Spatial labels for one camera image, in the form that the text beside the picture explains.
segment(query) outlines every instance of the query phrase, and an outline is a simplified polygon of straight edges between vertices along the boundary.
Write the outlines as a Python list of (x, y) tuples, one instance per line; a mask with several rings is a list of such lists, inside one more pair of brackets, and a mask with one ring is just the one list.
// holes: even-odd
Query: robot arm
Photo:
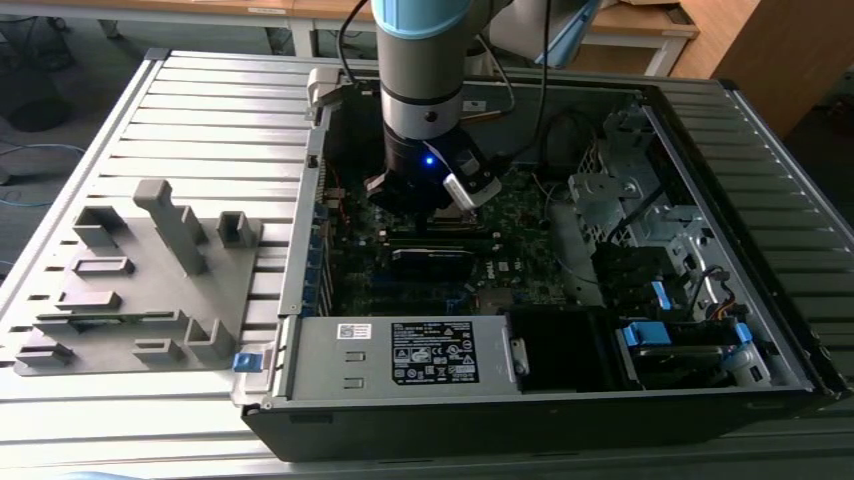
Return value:
[[(572, 18), (566, 12), (579, 11), (579, 2), (599, 4), (599, 0), (551, 1), (558, 8), (550, 20), (563, 23)], [(515, 17), (530, 20), (538, 15), (542, 28), (543, 0), (371, 0), (387, 169), (368, 180), (367, 189), (371, 201), (392, 213), (430, 215), (451, 203), (474, 210), (500, 191), (495, 172), (459, 121), (466, 51), (510, 4), (512, 9), (502, 14), (504, 29), (514, 29)], [(527, 25), (518, 27), (518, 36), (542, 37)]]

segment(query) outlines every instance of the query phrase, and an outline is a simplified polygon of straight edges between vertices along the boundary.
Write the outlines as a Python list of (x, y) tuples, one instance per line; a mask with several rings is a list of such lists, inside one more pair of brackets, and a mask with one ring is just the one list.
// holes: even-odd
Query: power supply label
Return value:
[(478, 383), (471, 322), (392, 323), (391, 378), (398, 385)]

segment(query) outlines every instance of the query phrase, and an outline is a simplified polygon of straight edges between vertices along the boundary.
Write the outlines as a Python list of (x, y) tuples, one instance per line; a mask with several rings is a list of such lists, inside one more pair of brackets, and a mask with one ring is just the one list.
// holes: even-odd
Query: blue latch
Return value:
[(639, 345), (670, 345), (670, 334), (664, 322), (631, 322), (623, 328), (623, 337), (630, 347)]
[(750, 333), (750, 327), (746, 323), (735, 324), (735, 334), (738, 335), (738, 340), (744, 343), (750, 343), (752, 341), (752, 333)]
[(264, 370), (264, 354), (237, 353), (231, 369), (237, 373), (257, 373)]
[(662, 282), (652, 282), (652, 290), (655, 290), (655, 295), (658, 296), (658, 304), (662, 306), (662, 310), (672, 309), (672, 304), (670, 303), (670, 298), (667, 297), (667, 291), (664, 290), (664, 284)]

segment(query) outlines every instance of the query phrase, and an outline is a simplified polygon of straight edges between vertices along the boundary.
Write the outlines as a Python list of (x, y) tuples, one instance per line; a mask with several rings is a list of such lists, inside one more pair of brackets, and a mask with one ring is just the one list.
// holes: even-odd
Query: motherboard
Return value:
[(566, 304), (530, 171), (511, 170), (500, 195), (475, 212), (454, 206), (419, 225), (367, 199), (363, 178), (329, 168), (332, 314), (495, 314), (516, 304)]

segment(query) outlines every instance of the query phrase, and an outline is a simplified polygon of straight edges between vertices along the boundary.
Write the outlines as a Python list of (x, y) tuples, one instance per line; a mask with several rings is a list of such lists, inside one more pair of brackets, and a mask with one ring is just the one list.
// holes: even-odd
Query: metal slotted surface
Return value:
[[(1, 478), (75, 471), (144, 478), (447, 477), (606, 466), (632, 468), (636, 474), (639, 467), (656, 465), (667, 465), (671, 473), (683, 468), (682, 477), (694, 472), (692, 462), (854, 452), (851, 407), (842, 403), (823, 416), (756, 424), (703, 445), (566, 457), (293, 465), (272, 456), (241, 422), (227, 371), (17, 377), (9, 362), (29, 335), (32, 312), (45, 302), (28, 298), (53, 291), (63, 274), (51, 267), (64, 266), (77, 248), (64, 244), (76, 241), (71, 219), (83, 205), (113, 205), (125, 215), (141, 215), (129, 195), (143, 177), (168, 178), (176, 203), (191, 205), (199, 217), (243, 210), (263, 219), (241, 341), (272, 338), (309, 128), (307, 74), (329, 63), (172, 52), (165, 61), (141, 66), (0, 289)], [(846, 273), (854, 259), (797, 165), (785, 151), (764, 147), (771, 140), (756, 120), (714, 82), (580, 78), (652, 82), (663, 89), (795, 303), (841, 370), (853, 375), (854, 354), (846, 351), (854, 332), (839, 312), (854, 311)], [(830, 298), (817, 295), (829, 291)]]

